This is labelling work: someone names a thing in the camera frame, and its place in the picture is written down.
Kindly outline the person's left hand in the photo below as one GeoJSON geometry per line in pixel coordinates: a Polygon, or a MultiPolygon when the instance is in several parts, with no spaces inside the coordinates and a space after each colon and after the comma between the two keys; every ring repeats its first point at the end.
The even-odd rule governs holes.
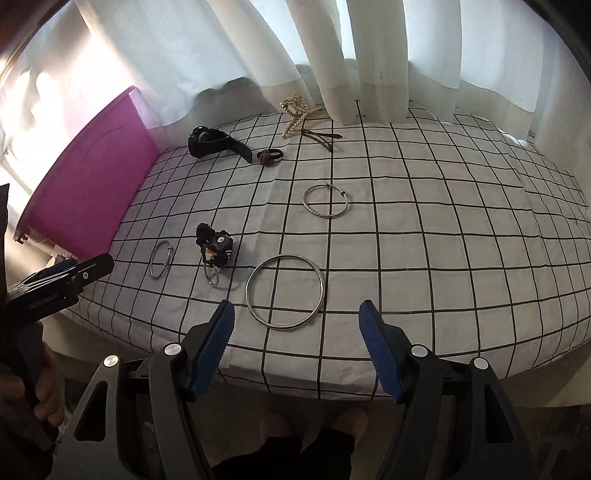
{"type": "Polygon", "coordinates": [[[1,342],[1,399],[24,400],[35,418],[57,429],[64,420],[54,354],[35,322],[1,342]]]}

